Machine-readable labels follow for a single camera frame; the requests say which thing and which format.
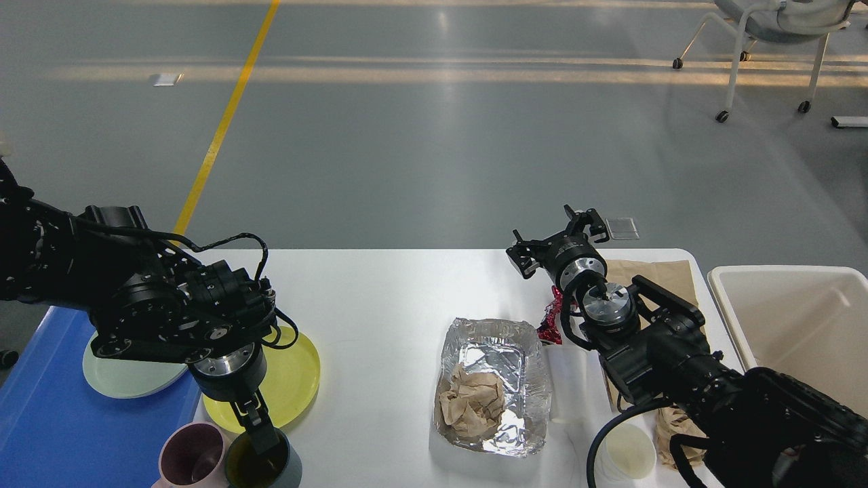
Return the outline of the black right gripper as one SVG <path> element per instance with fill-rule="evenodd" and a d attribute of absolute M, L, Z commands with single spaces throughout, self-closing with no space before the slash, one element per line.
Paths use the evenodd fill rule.
<path fill-rule="evenodd" d="M 508 259 L 524 280 L 543 269 L 560 291 L 586 291 L 606 280 L 607 264 L 592 244 L 610 241 L 610 229 L 595 208 L 576 211 L 564 206 L 568 225 L 564 234 L 544 240 L 524 240 L 513 230 L 514 243 L 506 249 Z"/>

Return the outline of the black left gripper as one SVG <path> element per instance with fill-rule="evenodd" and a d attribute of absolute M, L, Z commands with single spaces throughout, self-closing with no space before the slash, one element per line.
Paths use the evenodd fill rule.
<path fill-rule="evenodd" d="M 272 424 L 260 391 L 267 373 L 260 343 L 202 359 L 189 365 L 189 370 L 206 397 L 229 404 L 236 414 L 248 414 L 248 435 L 256 462 L 269 470 L 283 470 L 289 448 L 284 432 Z"/>

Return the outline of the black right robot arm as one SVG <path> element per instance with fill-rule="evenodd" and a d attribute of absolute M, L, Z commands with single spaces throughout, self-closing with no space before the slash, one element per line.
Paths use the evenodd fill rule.
<path fill-rule="evenodd" d="M 542 240 L 515 231 L 506 253 L 525 279 L 546 270 L 562 297 L 562 333 L 598 352 L 630 404 L 591 442 L 588 486 L 596 485 L 596 458 L 608 433 L 643 413 L 679 407 L 703 431 L 669 439 L 687 486 L 703 486 L 684 451 L 692 447 L 705 452 L 705 466 L 726 487 L 865 487 L 863 416 L 791 375 L 724 365 L 723 353 L 708 346 L 697 306 L 645 276 L 629 285 L 608 280 L 595 249 L 610 240 L 604 219 L 594 208 L 564 209 L 563 231 Z"/>

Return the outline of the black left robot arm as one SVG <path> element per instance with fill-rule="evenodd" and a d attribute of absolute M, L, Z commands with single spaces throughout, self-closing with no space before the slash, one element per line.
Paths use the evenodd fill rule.
<path fill-rule="evenodd" d="M 203 247 L 146 225 L 139 207 L 89 206 L 81 214 L 35 198 L 2 166 L 2 300 L 83 310 L 96 328 L 93 355 L 186 365 L 208 398 L 230 405 L 252 451 L 275 463 L 288 442 L 260 391 L 264 349 L 280 349 L 275 293 Z"/>

